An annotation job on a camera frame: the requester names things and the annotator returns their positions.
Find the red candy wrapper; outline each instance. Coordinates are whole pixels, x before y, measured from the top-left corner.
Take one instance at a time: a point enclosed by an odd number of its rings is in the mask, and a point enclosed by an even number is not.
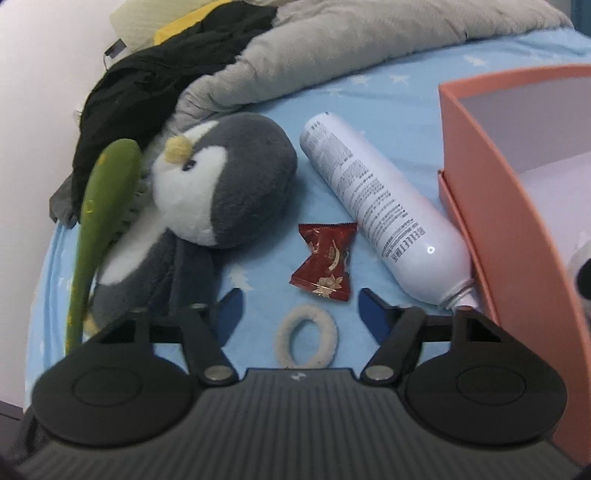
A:
[[[349,300],[351,286],[345,260],[357,224],[301,223],[299,230],[312,254],[294,272],[290,283],[329,299]]]

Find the yellow cloth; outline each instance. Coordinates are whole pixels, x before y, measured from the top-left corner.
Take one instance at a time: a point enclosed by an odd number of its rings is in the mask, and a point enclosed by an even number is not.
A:
[[[203,20],[208,16],[214,8],[219,7],[223,4],[228,4],[232,0],[215,0],[210,4],[204,5],[195,11],[188,13],[182,18],[175,20],[172,23],[162,27],[154,34],[154,45],[160,45],[162,42],[168,40],[170,37],[174,37],[176,34],[181,33],[183,30],[192,27],[197,22]]]

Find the white spray bottle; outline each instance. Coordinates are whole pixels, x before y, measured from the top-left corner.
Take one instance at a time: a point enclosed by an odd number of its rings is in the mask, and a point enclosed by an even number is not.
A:
[[[392,162],[328,112],[306,123],[300,146],[410,296],[478,306],[462,236]]]

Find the black and white plush toy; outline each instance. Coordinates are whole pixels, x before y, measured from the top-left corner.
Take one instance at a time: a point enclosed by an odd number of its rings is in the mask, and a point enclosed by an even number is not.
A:
[[[85,331],[133,309],[166,315],[216,298],[211,248],[255,239],[290,194],[296,151],[272,120],[237,113],[170,138],[152,190],[97,277]]]

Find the round black pad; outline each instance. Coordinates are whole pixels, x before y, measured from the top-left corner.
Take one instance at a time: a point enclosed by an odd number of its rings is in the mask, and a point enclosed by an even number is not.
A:
[[[506,368],[476,367],[460,374],[457,389],[476,403],[506,405],[525,393],[525,380]]]
[[[189,410],[193,389],[173,363],[133,344],[81,348],[43,374],[32,404],[55,437],[90,447],[146,441]]]
[[[504,447],[554,429],[566,406],[562,379],[527,349],[468,342],[408,377],[405,397],[419,421],[449,439]]]

